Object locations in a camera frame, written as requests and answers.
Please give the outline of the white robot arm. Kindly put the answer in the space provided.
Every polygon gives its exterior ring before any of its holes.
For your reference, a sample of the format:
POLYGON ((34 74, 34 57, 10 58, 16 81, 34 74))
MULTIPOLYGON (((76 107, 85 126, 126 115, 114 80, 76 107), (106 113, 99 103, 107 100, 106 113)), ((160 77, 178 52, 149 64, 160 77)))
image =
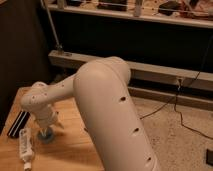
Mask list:
POLYGON ((45 129, 58 122, 52 104, 73 97, 105 171, 161 171, 127 88, 130 77, 119 57, 92 60, 56 84, 34 83, 21 107, 45 129))

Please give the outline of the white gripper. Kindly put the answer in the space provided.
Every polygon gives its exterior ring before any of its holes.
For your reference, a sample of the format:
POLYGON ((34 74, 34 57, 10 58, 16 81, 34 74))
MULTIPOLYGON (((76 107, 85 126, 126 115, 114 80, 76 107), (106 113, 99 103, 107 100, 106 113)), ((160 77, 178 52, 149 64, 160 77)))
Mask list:
POLYGON ((51 111, 49 113, 42 113, 41 115, 35 116, 35 121, 38 126, 41 128, 41 135, 47 135, 47 127, 56 123, 56 126, 64 129, 64 126, 61 122, 58 121, 58 116, 55 111, 51 111))

